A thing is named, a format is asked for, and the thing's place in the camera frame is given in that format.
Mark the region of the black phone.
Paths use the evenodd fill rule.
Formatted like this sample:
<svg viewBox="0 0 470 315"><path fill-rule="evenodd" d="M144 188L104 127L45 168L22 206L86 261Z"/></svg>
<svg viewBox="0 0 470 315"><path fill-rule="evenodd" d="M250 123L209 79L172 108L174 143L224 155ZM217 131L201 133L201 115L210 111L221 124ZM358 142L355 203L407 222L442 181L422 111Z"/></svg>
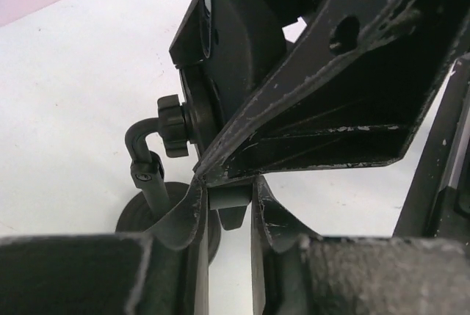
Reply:
<svg viewBox="0 0 470 315"><path fill-rule="evenodd" d="M290 49L284 29L322 0L192 0L170 46L204 155L228 121Z"/></svg>

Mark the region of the black tall phone stand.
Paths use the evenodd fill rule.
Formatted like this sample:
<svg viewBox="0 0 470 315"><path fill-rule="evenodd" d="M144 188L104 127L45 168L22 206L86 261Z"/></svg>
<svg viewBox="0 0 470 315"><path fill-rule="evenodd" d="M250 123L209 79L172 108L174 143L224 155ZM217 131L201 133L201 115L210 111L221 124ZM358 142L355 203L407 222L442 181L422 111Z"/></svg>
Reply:
<svg viewBox="0 0 470 315"><path fill-rule="evenodd" d="M195 134L187 106L179 102L177 95L169 95L160 98L157 107L157 117L136 122L125 135L126 148L131 157L131 178L140 192L121 213L115 229L117 232L148 230L175 207L189 189L189 184L165 180L160 156L147 145L147 137L158 134L167 156L188 156L187 143L195 142ZM222 230L241 226L251 194L250 181L209 189L209 262L213 262L217 254Z"/></svg>

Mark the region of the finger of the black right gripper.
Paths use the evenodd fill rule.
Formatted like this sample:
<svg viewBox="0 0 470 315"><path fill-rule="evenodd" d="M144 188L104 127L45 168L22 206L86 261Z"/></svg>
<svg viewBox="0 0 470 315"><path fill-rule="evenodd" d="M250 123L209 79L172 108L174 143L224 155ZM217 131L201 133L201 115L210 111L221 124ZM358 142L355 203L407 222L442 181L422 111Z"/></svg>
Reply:
<svg viewBox="0 0 470 315"><path fill-rule="evenodd" d="M469 237L469 55L456 59L393 235Z"/></svg>
<svg viewBox="0 0 470 315"><path fill-rule="evenodd" d="M305 3L302 34L195 167L207 185L400 160L469 47L469 0Z"/></svg>

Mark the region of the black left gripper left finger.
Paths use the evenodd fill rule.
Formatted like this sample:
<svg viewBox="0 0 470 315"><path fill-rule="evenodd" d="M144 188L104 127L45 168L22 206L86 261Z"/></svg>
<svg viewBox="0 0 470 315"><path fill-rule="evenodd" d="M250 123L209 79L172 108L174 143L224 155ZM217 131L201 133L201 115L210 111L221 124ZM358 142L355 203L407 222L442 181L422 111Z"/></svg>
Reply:
<svg viewBox="0 0 470 315"><path fill-rule="evenodd" d="M3 314L207 314L208 194L139 233L5 236Z"/></svg>

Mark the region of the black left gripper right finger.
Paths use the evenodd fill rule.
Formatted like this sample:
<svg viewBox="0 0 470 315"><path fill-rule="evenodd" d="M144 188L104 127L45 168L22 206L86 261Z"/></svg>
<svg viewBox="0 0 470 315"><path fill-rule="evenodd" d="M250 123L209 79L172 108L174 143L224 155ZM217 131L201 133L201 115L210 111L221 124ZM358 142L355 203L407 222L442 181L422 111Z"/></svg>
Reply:
<svg viewBox="0 0 470 315"><path fill-rule="evenodd" d="M451 239L320 236L253 182L255 314L467 314L469 251Z"/></svg>

